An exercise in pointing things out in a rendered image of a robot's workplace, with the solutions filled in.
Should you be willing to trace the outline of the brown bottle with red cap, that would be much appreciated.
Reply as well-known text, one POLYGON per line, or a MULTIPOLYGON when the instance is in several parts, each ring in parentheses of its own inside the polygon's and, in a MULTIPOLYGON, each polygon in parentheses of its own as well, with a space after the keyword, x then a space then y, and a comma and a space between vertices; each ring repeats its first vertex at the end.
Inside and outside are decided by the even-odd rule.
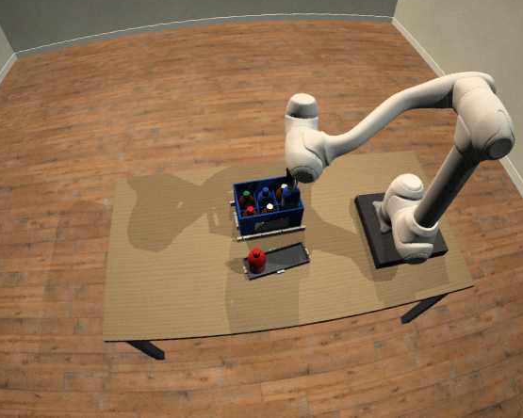
POLYGON ((256 216, 258 213, 253 209, 252 206, 249 206, 247 210, 243 213, 242 217, 256 216))

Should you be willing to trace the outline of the blue bottle with grey label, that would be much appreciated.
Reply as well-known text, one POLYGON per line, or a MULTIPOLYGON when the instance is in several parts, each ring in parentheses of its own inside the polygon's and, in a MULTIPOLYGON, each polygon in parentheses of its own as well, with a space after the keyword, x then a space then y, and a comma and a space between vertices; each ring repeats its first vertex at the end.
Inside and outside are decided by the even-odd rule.
POLYGON ((296 186, 294 192, 287 189, 287 186, 283 190, 282 195, 282 207, 284 210, 295 209, 299 206, 301 191, 296 186))

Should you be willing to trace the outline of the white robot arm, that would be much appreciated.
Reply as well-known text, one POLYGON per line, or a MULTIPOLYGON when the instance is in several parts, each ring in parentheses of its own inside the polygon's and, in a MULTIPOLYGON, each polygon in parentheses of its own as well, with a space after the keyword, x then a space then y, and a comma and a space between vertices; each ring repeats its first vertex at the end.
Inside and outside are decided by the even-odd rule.
POLYGON ((422 264, 433 252, 439 218, 476 167, 485 160, 499 160, 515 145, 513 122, 496 93, 489 74, 449 74, 393 95, 348 133, 335 137, 319 132, 315 98, 293 95, 286 107, 286 165, 296 181, 313 183, 335 158, 362 146, 399 114, 417 108, 453 108, 458 115, 454 145, 426 193, 416 175, 404 174, 384 193, 384 201, 372 203, 381 234, 393 233, 401 259, 409 265, 422 264))

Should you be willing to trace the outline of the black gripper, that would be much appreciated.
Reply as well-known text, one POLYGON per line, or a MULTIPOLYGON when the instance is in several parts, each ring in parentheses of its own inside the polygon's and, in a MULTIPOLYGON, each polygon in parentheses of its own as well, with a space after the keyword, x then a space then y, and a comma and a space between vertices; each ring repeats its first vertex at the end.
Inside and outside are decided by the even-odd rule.
POLYGON ((298 184, 298 181, 296 181, 290 174, 289 172, 289 169, 286 168, 286 181, 288 182, 287 184, 287 189, 290 190, 290 191, 294 191, 294 188, 295 188, 295 182, 298 184), (293 182, 292 182, 293 181, 293 182))

